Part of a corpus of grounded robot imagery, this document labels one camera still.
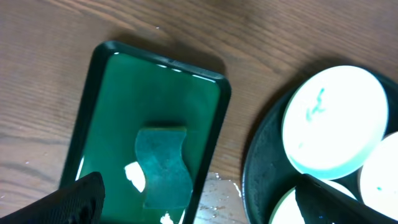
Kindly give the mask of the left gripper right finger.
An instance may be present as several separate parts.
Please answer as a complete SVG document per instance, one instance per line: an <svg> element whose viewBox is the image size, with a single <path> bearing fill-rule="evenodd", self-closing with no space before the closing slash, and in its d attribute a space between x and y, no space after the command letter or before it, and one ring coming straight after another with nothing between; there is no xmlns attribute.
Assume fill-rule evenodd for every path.
<svg viewBox="0 0 398 224"><path fill-rule="evenodd" d="M397 224L397 220L308 174L301 175L295 187L295 199L306 224Z"/></svg>

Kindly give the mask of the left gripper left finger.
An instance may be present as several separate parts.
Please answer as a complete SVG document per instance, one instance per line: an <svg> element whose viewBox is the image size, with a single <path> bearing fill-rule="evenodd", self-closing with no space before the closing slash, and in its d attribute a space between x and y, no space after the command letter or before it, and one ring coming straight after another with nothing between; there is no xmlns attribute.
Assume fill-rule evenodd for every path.
<svg viewBox="0 0 398 224"><path fill-rule="evenodd" d="M101 174L92 172L73 184L1 218L1 224L97 224L105 187Z"/></svg>

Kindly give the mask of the green scouring sponge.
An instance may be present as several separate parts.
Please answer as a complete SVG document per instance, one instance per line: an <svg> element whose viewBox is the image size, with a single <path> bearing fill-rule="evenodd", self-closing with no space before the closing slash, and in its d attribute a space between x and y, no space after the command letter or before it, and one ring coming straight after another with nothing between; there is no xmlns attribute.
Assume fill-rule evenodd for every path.
<svg viewBox="0 0 398 224"><path fill-rule="evenodd" d="M146 178L144 208L177 209L190 203L193 182L182 157L186 135L183 127L144 128L137 133L134 149Z"/></svg>

